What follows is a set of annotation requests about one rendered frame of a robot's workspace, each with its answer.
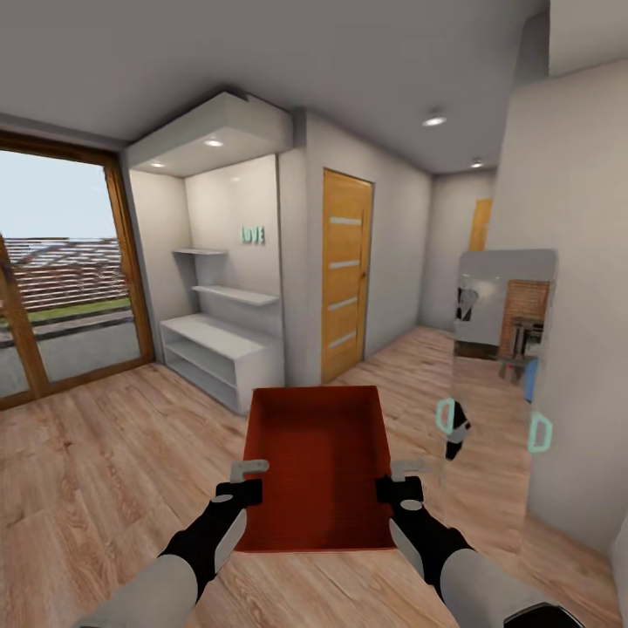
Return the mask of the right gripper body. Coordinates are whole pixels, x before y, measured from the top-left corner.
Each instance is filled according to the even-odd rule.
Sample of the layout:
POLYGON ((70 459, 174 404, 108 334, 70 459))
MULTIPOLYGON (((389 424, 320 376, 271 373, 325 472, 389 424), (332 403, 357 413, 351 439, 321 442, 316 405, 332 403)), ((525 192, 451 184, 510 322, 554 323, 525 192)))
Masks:
POLYGON ((376 477, 375 481, 377 498, 380 504, 392 504, 394 495, 401 490, 407 490, 415 494, 421 503, 424 501, 419 476, 407 476, 406 481, 402 482, 393 482, 391 477, 376 477))

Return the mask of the storage box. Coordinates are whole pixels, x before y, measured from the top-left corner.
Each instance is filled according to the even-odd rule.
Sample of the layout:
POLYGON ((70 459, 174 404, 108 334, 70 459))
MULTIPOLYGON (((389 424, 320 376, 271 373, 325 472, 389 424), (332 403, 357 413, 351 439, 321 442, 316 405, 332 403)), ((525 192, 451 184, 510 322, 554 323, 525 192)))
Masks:
POLYGON ((395 550, 390 503, 376 477, 391 477, 376 386, 256 388, 244 461, 268 460, 263 502, 248 506, 233 551, 395 550))

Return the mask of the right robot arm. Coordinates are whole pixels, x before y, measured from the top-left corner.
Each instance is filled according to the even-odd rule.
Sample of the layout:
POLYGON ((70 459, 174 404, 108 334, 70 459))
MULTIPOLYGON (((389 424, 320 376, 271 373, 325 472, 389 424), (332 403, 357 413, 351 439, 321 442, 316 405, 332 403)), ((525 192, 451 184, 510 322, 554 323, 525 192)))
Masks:
POLYGON ((422 459, 392 460, 391 477, 376 477, 380 504, 390 503, 397 549, 433 586, 461 628, 587 628, 558 600, 495 565, 467 544, 456 528, 425 514, 422 459))

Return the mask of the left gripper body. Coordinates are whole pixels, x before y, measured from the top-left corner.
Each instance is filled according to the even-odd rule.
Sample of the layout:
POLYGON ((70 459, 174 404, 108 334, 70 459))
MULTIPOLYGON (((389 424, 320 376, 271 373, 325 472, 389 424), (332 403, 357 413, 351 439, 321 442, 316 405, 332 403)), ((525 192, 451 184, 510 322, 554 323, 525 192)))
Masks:
POLYGON ((260 505, 263 502, 263 480, 248 479, 243 483, 231 484, 223 482, 215 488, 215 494, 237 490, 242 492, 246 501, 246 507, 260 505))

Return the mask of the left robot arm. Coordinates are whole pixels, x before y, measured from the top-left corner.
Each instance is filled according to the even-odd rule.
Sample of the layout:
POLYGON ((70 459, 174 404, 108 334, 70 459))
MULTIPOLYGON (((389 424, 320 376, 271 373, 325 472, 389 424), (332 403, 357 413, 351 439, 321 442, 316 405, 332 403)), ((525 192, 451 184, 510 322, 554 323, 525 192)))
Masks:
POLYGON ((263 502, 263 480, 244 475, 268 468, 268 460, 231 463, 230 482, 215 488, 211 511, 175 533, 139 575, 71 628, 183 628, 207 583, 242 538, 246 508, 263 502))

